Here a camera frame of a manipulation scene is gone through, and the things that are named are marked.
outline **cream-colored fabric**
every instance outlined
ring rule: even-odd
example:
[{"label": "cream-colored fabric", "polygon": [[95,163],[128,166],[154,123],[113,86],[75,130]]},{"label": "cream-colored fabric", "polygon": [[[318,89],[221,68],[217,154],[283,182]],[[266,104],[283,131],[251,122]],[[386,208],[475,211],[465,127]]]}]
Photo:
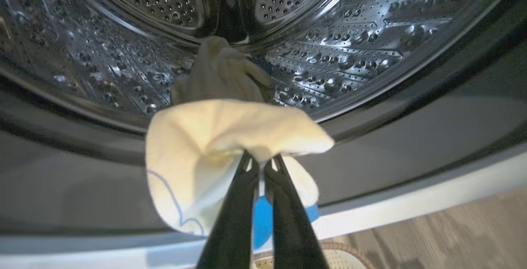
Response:
[{"label": "cream-colored fabric", "polygon": [[[278,153],[322,153],[333,139],[292,107],[207,100],[154,115],[147,133],[148,183],[156,210],[174,229],[209,234],[244,149],[265,161]],[[312,177],[284,157],[304,204],[316,203]]]},{"label": "cream-colored fabric", "polygon": [[176,78],[172,91],[173,104],[209,99],[235,99],[263,102],[258,85],[269,87],[271,78],[221,37],[207,38],[188,77]]}]

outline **blue fabric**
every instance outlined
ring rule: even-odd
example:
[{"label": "blue fabric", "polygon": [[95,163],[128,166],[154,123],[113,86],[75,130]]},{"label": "blue fabric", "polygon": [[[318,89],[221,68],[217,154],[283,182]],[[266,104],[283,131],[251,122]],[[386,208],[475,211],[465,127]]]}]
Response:
[{"label": "blue fabric", "polygon": [[[318,205],[306,207],[305,212],[309,222],[318,219]],[[254,227],[254,248],[260,248],[264,245],[273,234],[273,207],[265,196],[258,198],[254,204],[254,216],[252,218]]]}]

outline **perforated metal surface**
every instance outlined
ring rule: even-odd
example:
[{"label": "perforated metal surface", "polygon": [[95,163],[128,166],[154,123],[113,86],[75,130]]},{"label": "perforated metal surface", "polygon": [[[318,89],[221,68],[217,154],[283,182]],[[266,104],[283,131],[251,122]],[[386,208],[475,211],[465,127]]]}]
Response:
[{"label": "perforated metal surface", "polygon": [[[148,117],[169,105],[173,79],[190,73],[199,37],[215,33],[207,21],[221,12],[214,0],[120,0],[133,14],[128,16],[99,1],[2,0],[2,54],[22,67],[2,73],[71,109],[143,131]],[[270,102],[297,106],[320,120],[410,76],[494,1],[240,0],[222,8],[231,13],[251,4],[237,12],[256,23],[244,26],[248,38],[239,46],[270,70]],[[314,16],[308,13],[313,8]],[[247,19],[249,12],[254,19]],[[163,23],[166,32],[141,28],[140,19]],[[190,40],[174,38],[171,29]],[[255,29],[280,43],[252,41]]]}]

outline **white cloth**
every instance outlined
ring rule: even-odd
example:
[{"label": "white cloth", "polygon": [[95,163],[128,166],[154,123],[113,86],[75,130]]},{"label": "white cloth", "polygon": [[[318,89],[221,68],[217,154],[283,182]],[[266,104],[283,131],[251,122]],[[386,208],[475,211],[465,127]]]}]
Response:
[{"label": "white cloth", "polygon": [[[148,183],[160,217],[176,230],[207,235],[244,149],[265,161],[278,153],[322,153],[333,139],[297,108],[207,100],[156,113],[146,144]],[[284,161],[304,206],[316,203],[312,177],[293,158]]]},{"label": "white cloth", "polygon": [[199,48],[190,76],[175,79],[172,103],[209,99],[263,102],[258,86],[249,75],[266,87],[271,85],[269,75],[230,47],[224,38],[207,38]]}]

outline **washing machine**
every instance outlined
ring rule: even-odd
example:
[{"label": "washing machine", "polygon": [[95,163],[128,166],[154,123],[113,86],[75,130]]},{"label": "washing machine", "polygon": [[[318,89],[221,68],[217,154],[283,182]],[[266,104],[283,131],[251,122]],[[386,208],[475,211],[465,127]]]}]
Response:
[{"label": "washing machine", "polygon": [[145,132],[213,35],[335,139],[298,158],[320,239],[524,185],[525,4],[1,0],[0,267],[195,265],[204,237],[153,207]]}]

